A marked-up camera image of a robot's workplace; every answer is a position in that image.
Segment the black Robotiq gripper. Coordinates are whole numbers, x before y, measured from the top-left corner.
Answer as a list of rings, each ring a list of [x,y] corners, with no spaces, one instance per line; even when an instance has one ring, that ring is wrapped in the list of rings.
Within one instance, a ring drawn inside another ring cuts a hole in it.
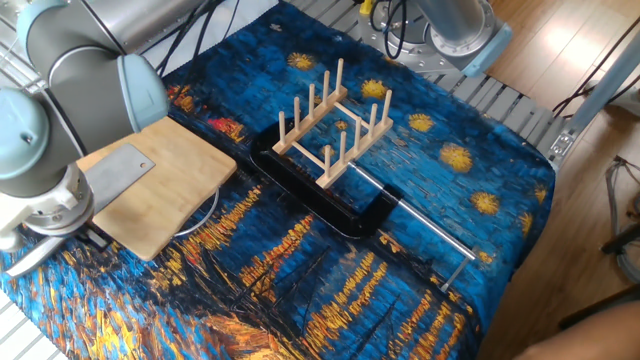
[[[93,222],[84,223],[75,232],[75,237],[97,250],[106,250],[110,246],[110,236]]]

